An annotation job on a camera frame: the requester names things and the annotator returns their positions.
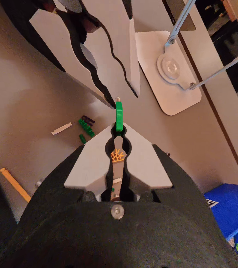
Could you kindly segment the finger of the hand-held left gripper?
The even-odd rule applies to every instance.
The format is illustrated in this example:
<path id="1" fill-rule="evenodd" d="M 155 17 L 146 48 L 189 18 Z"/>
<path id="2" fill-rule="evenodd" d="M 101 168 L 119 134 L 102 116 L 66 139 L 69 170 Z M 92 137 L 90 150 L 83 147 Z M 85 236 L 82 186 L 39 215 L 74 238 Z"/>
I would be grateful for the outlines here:
<path id="1" fill-rule="evenodd" d="M 80 42 L 76 27 L 67 12 L 38 9 L 29 20 L 65 72 L 108 107 L 115 102 L 98 76 L 96 60 Z"/>
<path id="2" fill-rule="evenodd" d="M 140 96 L 140 70 L 137 57 L 131 0 L 82 0 L 85 13 L 100 23 L 110 42 L 113 58 L 121 65 L 131 91 Z"/>

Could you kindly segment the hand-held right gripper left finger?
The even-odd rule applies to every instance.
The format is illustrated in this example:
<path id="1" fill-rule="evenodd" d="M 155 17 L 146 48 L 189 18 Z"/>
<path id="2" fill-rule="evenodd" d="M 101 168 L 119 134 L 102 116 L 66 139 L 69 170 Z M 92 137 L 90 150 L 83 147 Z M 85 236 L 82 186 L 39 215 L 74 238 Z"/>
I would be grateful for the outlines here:
<path id="1" fill-rule="evenodd" d="M 110 166 L 105 145 L 112 138 L 113 127 L 114 123 L 84 145 L 64 183 L 65 188 L 91 191 L 97 201 L 101 201 L 101 194 L 107 189 L 106 175 Z"/>

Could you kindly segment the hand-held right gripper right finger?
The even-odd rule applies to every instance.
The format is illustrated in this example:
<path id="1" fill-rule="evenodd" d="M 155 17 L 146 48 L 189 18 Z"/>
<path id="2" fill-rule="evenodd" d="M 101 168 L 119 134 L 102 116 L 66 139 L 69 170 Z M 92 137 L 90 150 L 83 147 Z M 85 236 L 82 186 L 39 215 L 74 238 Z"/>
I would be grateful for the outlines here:
<path id="1" fill-rule="evenodd" d="M 157 155 L 153 144 L 123 123 L 122 149 L 126 153 L 120 199 L 137 201 L 145 192 L 169 189 L 173 184 Z"/>

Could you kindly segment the green fan connector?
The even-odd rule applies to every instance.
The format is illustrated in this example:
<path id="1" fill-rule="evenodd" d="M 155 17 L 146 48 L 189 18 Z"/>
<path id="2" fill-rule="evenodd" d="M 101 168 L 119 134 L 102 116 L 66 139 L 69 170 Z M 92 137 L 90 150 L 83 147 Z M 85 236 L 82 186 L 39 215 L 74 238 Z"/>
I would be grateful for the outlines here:
<path id="1" fill-rule="evenodd" d="M 123 107 L 121 101 L 116 101 L 116 132 L 123 131 Z"/>

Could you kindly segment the blue plastic bin white tag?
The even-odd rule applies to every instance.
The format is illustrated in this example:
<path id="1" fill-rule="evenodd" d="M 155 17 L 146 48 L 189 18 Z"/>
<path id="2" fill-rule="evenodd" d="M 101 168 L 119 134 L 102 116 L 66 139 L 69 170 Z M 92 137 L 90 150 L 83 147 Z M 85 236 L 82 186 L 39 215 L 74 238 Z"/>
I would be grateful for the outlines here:
<path id="1" fill-rule="evenodd" d="M 238 243 L 238 185 L 222 184 L 204 194 L 218 226 L 237 254 Z"/>

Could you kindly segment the yellow fan connector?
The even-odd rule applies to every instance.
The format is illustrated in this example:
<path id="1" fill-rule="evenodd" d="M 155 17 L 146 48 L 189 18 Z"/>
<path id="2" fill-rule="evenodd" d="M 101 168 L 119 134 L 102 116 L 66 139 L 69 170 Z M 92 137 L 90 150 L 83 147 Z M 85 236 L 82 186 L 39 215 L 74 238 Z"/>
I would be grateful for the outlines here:
<path id="1" fill-rule="evenodd" d="M 112 162 L 113 163 L 117 163 L 117 162 L 122 162 L 124 161 L 124 152 L 120 151 L 120 149 L 114 149 L 113 152 L 111 152 L 110 154 Z"/>

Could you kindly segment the purple clip connector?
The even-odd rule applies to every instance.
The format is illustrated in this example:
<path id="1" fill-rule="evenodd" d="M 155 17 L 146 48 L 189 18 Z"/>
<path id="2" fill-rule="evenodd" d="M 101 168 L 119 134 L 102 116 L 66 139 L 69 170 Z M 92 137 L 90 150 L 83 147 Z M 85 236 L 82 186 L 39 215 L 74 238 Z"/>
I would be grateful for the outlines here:
<path id="1" fill-rule="evenodd" d="M 84 115 L 81 117 L 81 119 L 87 123 L 87 125 L 89 125 L 90 127 L 92 127 L 95 124 L 95 121 L 91 118 L 89 118 L 88 116 Z"/>

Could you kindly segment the white document stand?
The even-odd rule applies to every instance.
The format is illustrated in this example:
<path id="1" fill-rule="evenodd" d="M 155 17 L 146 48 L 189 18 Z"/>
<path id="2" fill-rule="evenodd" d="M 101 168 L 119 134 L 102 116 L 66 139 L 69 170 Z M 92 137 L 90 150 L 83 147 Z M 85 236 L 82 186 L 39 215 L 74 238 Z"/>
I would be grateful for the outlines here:
<path id="1" fill-rule="evenodd" d="M 196 1 L 189 0 L 173 29 L 137 32 L 137 56 L 142 71 L 162 111 L 173 116 L 201 100 L 200 86 L 238 63 L 238 57 L 207 79 L 196 82 L 176 41 L 187 15 Z"/>

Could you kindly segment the yellow plastic rod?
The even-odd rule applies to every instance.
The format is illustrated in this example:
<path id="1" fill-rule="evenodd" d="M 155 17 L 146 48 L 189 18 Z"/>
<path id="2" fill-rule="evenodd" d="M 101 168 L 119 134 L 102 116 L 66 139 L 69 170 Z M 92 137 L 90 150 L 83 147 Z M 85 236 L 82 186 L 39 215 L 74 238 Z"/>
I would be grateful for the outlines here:
<path id="1" fill-rule="evenodd" d="M 0 173 L 7 179 L 7 181 L 16 189 L 16 191 L 29 203 L 31 196 L 23 189 L 23 187 L 16 181 L 6 168 L 1 168 Z"/>

